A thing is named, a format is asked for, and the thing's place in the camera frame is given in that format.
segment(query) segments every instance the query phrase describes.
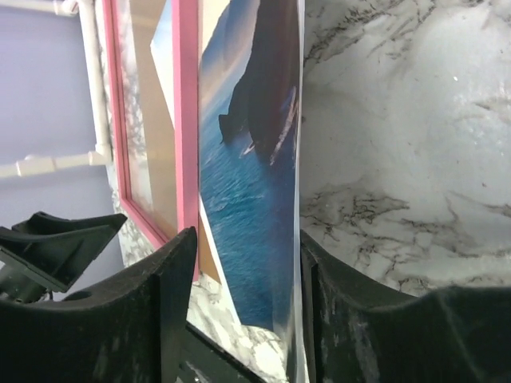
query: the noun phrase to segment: purple wall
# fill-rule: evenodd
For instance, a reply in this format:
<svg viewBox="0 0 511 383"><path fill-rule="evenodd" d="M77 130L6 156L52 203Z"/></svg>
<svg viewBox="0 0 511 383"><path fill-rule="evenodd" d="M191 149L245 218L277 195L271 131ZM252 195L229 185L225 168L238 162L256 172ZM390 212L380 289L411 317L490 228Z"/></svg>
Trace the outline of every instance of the purple wall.
<svg viewBox="0 0 511 383"><path fill-rule="evenodd" d="M29 154L69 155L93 149L93 116L79 17L0 7L0 164ZM113 213L104 167L0 179L0 226L36 211L66 218ZM114 239L75 287L122 268Z"/></svg>

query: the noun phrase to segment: picture frame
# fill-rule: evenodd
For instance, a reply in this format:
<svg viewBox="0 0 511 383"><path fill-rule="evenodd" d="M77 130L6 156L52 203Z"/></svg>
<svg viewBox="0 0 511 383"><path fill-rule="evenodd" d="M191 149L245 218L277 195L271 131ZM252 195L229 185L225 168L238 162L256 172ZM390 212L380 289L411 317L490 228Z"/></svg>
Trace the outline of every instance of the picture frame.
<svg viewBox="0 0 511 383"><path fill-rule="evenodd" d="M111 91L114 161L121 206L154 247L170 239L154 219L133 199L126 132L121 50L115 1L103 0L107 60ZM177 228L199 228L198 167L198 3L172 0L172 54L174 79L174 129L176 155ZM198 263L194 280L198 279Z"/></svg>

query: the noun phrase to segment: poster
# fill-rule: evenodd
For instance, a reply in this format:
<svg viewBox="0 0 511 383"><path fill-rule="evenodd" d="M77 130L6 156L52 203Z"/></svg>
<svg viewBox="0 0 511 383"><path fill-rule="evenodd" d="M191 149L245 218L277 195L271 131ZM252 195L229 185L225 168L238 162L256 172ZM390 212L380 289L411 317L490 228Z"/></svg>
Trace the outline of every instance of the poster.
<svg viewBox="0 0 511 383"><path fill-rule="evenodd" d="M201 12L200 197L208 245L241 323L290 339L297 0L204 0Z"/></svg>

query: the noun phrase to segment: white pipe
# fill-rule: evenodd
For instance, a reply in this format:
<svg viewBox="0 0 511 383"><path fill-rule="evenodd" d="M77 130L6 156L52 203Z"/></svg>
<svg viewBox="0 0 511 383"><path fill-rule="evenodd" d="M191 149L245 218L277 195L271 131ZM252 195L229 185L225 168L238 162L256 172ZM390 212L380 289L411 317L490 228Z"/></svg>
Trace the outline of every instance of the white pipe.
<svg viewBox="0 0 511 383"><path fill-rule="evenodd" d="M22 10L39 10L68 17L77 14L78 7L76 5L76 0L53 0L52 2L45 0L0 0L0 6L9 6Z"/></svg>
<svg viewBox="0 0 511 383"><path fill-rule="evenodd" d="M106 116L105 91L99 57L96 16L93 0L0 0L0 6L11 6L25 10L53 12L62 16L80 13L81 34L85 49L87 75L89 77L90 99L93 108L94 129L96 131L95 152L63 157L27 156L24 160L9 165L0 165L0 179L13 176L33 176L56 172L76 166L107 165L112 163L112 147L109 139L109 126Z"/></svg>
<svg viewBox="0 0 511 383"><path fill-rule="evenodd" d="M0 179L15 176L35 176L76 166L97 166L106 165L107 163L107 159L97 152L62 157L27 156L24 160L16 161L14 164L0 165Z"/></svg>
<svg viewBox="0 0 511 383"><path fill-rule="evenodd" d="M93 0L78 0L78 7L87 74L89 76L90 100L93 106L94 128L96 130L96 152L101 154L108 161L107 163L110 163L112 162L112 147L106 117L105 88L99 58L100 50L99 41L97 40L94 2Z"/></svg>

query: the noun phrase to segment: marble pattern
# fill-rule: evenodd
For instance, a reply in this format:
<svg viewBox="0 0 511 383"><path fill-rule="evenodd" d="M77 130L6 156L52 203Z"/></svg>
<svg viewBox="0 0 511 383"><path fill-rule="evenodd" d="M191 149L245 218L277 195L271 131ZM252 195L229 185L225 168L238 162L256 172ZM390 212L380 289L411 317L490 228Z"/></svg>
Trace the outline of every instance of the marble pattern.
<svg viewBox="0 0 511 383"><path fill-rule="evenodd" d="M511 284L511 2L306 2L301 224L409 294Z"/></svg>
<svg viewBox="0 0 511 383"><path fill-rule="evenodd" d="M98 39L101 45L101 65L107 95L107 112L110 126L112 126L111 92L108 86L109 76L105 52L105 17L101 2L96 2L96 17ZM126 99L130 100L130 105L126 110L128 113L137 113L141 109L136 95L136 87L129 88L128 91L134 92L134 95ZM134 135L137 132L142 132L142 129L133 130ZM107 172L112 189L114 210L126 214L119 200L115 165L109 166ZM131 219L128 219L122 227L119 240L125 266L138 262L154 251L153 246ZM226 297L221 286L207 275L202 274L199 281L192 285L188 321L265 381L271 383L287 381L284 371L284 344L270 331L238 324L232 313L230 299Z"/></svg>
<svg viewBox="0 0 511 383"><path fill-rule="evenodd" d="M140 82L133 37L131 10L128 0L117 1L121 48L122 88L124 92L127 149L132 179L132 193L142 209L153 212L150 188L144 117L141 107Z"/></svg>

